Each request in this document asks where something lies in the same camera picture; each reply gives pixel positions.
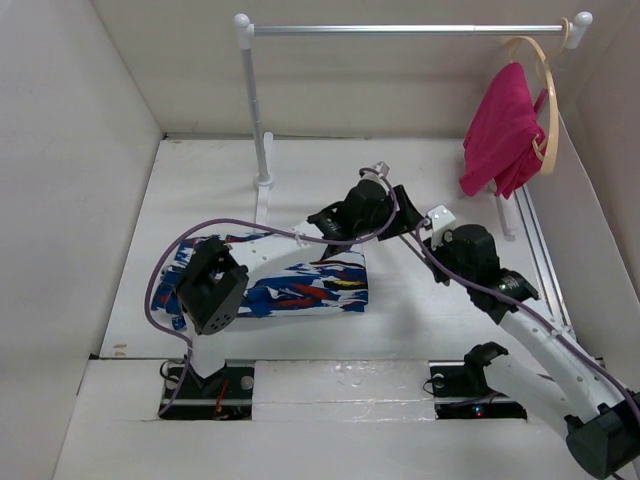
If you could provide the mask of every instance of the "pink cloth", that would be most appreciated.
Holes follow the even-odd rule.
[[[464,193],[473,196],[495,179],[496,197],[509,198],[542,167],[531,145],[536,135],[540,144],[545,133],[536,120],[524,70],[510,63],[491,82],[464,140]]]

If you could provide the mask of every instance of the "red wire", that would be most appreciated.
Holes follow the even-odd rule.
[[[216,400],[216,410],[213,412],[213,418],[216,418],[218,414],[222,411],[222,407],[220,406],[220,402],[224,397],[225,392],[227,391],[227,386],[229,385],[229,379],[227,378],[222,385],[222,391],[220,395],[218,395],[218,399]]]

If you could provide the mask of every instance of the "multicolored garment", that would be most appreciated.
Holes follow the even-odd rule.
[[[270,234],[227,235],[225,243],[257,240]],[[185,328],[173,287],[194,253],[195,246],[210,237],[185,240],[164,271],[155,291],[152,310],[171,316],[176,330]],[[367,271],[362,245],[325,260],[293,265],[258,280],[245,292],[238,317],[284,315],[327,315],[339,312],[364,312],[369,301]]]

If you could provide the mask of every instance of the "wooden hanger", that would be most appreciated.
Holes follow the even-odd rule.
[[[549,57],[553,57],[558,55],[563,49],[567,42],[567,38],[569,36],[569,21],[566,18],[562,19],[564,23],[564,40],[559,48],[555,49]],[[518,50],[518,47],[522,44],[522,42],[528,42],[533,49],[535,50],[538,59],[540,60],[540,64],[543,68],[544,77],[541,81],[545,84],[548,95],[549,95],[549,132],[547,133],[547,137],[541,142],[538,143],[538,136],[532,140],[531,144],[533,145],[533,150],[536,152],[536,156],[542,162],[542,167],[540,168],[540,173],[542,175],[550,175],[553,173],[553,169],[556,164],[556,156],[558,154],[558,135],[559,135],[559,120],[558,120],[558,99],[556,97],[556,87],[553,83],[553,76],[551,75],[551,67],[549,66],[548,57],[544,54],[544,51],[531,37],[514,37],[510,39],[505,47],[510,48],[510,60],[514,61],[515,54]],[[538,77],[541,77],[540,71],[538,68],[538,63],[536,62],[536,74]]]

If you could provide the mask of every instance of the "metal rod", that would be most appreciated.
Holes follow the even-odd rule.
[[[247,96],[249,97],[249,110],[251,111],[251,123],[253,126],[253,142],[256,146],[256,156],[258,158],[258,178],[256,184],[268,184],[272,181],[267,166],[267,156],[264,149],[264,136],[262,133],[262,123],[260,121],[260,107],[258,105],[258,94],[256,92],[256,78],[253,73],[253,59],[251,49],[242,49],[242,64],[244,66],[244,78],[247,84]]]
[[[563,25],[254,25],[255,36],[562,35]]]

